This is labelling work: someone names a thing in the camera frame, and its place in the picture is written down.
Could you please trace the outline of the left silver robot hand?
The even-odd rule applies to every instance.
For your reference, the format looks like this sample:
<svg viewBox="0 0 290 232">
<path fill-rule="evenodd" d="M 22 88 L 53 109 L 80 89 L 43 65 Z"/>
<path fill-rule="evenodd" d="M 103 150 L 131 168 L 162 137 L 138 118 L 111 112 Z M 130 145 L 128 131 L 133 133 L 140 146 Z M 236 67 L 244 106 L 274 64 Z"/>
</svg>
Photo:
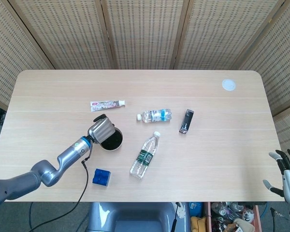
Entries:
<svg viewBox="0 0 290 232">
<path fill-rule="evenodd" d="M 111 120 L 102 114 L 93 120 L 93 125 L 88 129 L 87 134 L 95 143 L 101 144 L 115 133 L 115 126 Z"/>
</svg>

